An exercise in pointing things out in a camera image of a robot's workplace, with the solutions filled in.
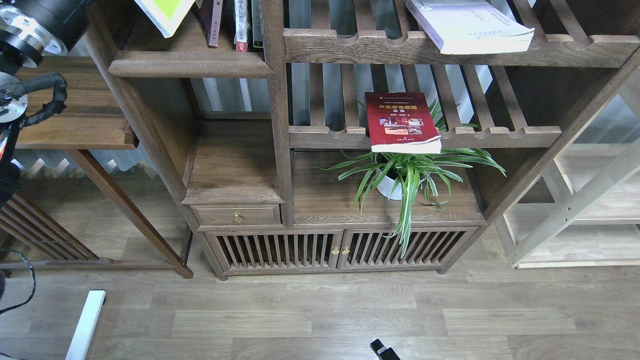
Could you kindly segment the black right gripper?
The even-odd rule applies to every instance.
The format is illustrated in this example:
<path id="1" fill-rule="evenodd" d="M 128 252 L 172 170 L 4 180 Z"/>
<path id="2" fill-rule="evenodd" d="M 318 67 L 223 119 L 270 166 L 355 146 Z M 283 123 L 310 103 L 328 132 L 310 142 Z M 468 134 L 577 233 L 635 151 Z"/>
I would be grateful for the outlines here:
<path id="1" fill-rule="evenodd" d="M 378 356 L 379 360 L 400 360 L 400 357 L 394 351 L 394 349 L 384 346 L 380 339 L 371 341 L 370 348 Z"/>

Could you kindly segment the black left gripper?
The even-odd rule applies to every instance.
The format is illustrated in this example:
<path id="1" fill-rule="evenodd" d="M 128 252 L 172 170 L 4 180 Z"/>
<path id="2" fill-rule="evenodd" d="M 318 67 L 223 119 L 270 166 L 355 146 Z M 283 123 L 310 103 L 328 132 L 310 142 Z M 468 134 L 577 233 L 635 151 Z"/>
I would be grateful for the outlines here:
<path id="1" fill-rule="evenodd" d="M 89 0 L 3 0 L 2 68 L 36 68 L 42 55 L 65 56 L 89 25 Z"/>

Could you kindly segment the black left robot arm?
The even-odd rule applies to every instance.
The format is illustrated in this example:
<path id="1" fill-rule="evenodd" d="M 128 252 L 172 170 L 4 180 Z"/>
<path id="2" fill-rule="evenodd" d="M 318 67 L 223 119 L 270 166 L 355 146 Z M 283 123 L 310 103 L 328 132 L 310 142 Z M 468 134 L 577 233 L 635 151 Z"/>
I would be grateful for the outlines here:
<path id="1" fill-rule="evenodd" d="M 43 54 L 67 55 L 85 33 L 89 0 L 3 0 L 0 4 L 0 198 L 5 205 L 19 188 L 20 171 L 14 151 L 20 131 L 38 125 L 66 109 L 67 81 L 53 71 L 18 80 L 21 68 L 36 68 Z M 51 100 L 26 114 L 32 92 L 52 89 Z"/>

